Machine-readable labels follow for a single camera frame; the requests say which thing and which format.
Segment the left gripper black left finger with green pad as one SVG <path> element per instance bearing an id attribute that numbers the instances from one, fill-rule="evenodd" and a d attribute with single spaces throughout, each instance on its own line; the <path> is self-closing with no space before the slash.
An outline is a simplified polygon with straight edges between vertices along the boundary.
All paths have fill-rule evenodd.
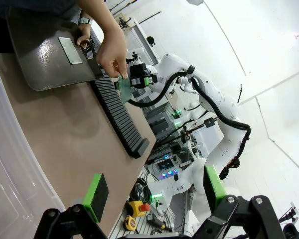
<path id="1" fill-rule="evenodd" d="M 80 204 L 64 212 L 47 209 L 35 232 L 35 239 L 106 239 L 98 226 L 101 221 L 109 190 L 103 173 L 95 174 L 88 191 Z"/>

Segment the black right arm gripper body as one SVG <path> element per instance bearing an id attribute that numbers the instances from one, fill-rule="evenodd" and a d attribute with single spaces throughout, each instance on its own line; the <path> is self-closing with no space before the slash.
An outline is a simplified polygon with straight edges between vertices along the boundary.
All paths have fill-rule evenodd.
<path id="1" fill-rule="evenodd" d="M 130 84 L 134 88 L 144 88 L 146 86 L 145 78 L 147 77 L 146 73 L 146 64 L 136 64 L 130 67 Z"/>

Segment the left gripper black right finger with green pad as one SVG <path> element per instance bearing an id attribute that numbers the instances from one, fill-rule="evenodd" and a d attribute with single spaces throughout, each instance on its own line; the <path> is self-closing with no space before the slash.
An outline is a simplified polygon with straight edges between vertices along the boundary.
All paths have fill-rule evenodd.
<path id="1" fill-rule="evenodd" d="M 195 239 L 223 239 L 231 227 L 242 227 L 250 239 L 284 239 L 279 220 L 268 197 L 249 201 L 227 194 L 212 165 L 204 166 L 203 186 L 211 211 L 195 232 Z"/>

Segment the person's right hand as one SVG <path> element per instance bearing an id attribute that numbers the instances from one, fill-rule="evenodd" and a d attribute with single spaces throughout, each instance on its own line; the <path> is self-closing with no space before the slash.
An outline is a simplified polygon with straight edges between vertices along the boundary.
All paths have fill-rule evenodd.
<path id="1" fill-rule="evenodd" d="M 128 77 L 127 73 L 127 45 L 123 31 L 118 25 L 104 32 L 104 39 L 97 54 L 97 62 L 107 74 L 112 77 L 121 75 Z"/>

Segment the person's left hand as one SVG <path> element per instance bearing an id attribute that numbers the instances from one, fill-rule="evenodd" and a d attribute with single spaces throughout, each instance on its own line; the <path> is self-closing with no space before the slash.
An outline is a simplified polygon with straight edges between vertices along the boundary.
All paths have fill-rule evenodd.
<path id="1" fill-rule="evenodd" d="M 77 46 L 86 47 L 87 44 L 85 43 L 85 41 L 88 41 L 89 38 L 90 38 L 91 25 L 81 23 L 81 24 L 78 25 L 78 28 L 81 31 L 81 36 L 77 39 L 76 44 L 77 44 Z"/>

